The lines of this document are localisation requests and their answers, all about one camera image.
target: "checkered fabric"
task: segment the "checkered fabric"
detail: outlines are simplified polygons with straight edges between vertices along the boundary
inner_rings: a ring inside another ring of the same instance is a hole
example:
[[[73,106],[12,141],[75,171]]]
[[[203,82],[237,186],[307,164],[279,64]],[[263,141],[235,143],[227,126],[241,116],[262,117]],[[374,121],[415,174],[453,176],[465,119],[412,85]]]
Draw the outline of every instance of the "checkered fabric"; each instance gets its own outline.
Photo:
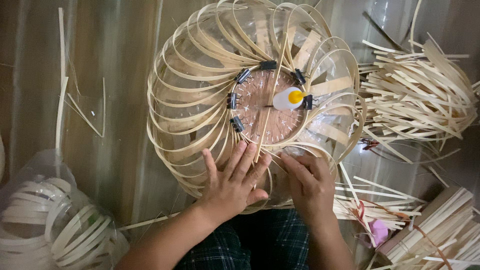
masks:
[[[307,227],[294,209],[261,210],[222,224],[176,269],[307,270],[307,255]]]

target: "left hand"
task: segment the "left hand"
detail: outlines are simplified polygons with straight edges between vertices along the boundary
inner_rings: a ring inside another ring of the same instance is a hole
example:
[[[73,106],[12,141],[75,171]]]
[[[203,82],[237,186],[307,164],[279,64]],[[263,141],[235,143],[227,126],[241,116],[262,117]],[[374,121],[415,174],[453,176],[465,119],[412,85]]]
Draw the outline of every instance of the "left hand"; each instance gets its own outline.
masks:
[[[256,144],[251,143],[247,146],[246,142],[240,141],[222,173],[217,170],[210,151],[208,149],[202,151],[208,180],[197,206],[203,209],[216,225],[240,214],[248,205],[268,199],[266,191],[253,189],[253,186],[270,165],[272,157],[269,154],[262,155],[255,167],[248,172],[256,149]]]

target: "pile of bamboo strips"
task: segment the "pile of bamboo strips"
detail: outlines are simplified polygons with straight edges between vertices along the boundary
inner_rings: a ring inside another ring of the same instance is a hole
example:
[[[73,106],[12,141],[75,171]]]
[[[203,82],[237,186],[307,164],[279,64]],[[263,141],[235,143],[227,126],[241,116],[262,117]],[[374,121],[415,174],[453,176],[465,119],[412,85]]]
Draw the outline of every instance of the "pile of bamboo strips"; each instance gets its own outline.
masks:
[[[359,91],[367,104],[364,132],[388,149],[388,142],[414,139],[439,142],[441,150],[446,139],[462,139],[461,133],[477,117],[478,99],[465,73],[448,60],[465,55],[445,55],[433,40],[424,45],[410,42],[422,52],[363,41],[376,49],[380,60],[359,68],[361,74],[368,74]]]
[[[472,197],[464,188],[445,189],[409,227],[378,248],[388,265],[375,270],[480,265],[480,224],[472,220]]]

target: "glue bottle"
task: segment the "glue bottle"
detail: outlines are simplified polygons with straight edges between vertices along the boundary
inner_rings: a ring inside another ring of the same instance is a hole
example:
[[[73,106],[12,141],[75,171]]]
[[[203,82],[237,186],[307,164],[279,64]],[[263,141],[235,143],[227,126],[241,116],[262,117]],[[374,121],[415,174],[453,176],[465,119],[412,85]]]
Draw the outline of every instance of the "glue bottle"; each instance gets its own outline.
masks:
[[[309,95],[297,87],[289,87],[273,97],[273,107],[277,110],[292,110],[300,107],[303,97]]]

